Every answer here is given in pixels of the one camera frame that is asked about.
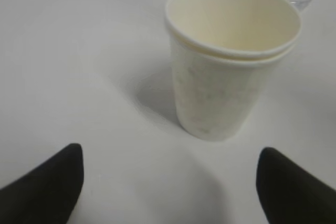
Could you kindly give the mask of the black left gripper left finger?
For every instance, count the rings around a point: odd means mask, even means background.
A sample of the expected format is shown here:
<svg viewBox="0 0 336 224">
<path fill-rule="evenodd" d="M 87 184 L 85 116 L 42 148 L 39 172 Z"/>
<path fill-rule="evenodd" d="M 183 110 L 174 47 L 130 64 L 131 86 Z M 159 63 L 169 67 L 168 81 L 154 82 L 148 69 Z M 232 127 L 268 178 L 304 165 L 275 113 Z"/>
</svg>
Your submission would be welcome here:
<svg viewBox="0 0 336 224">
<path fill-rule="evenodd" d="M 1 223 L 67 223 L 83 182 L 82 147 L 71 143 L 1 189 Z"/>
</svg>

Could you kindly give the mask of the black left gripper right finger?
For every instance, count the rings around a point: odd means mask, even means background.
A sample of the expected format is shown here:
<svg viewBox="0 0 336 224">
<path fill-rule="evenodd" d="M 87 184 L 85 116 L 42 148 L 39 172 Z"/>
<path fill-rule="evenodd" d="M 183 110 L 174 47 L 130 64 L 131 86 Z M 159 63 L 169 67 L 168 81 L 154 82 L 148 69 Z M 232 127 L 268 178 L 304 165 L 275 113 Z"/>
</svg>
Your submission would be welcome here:
<svg viewBox="0 0 336 224">
<path fill-rule="evenodd" d="M 269 223 L 335 223 L 335 190 L 275 148 L 259 155 L 256 190 Z"/>
</svg>

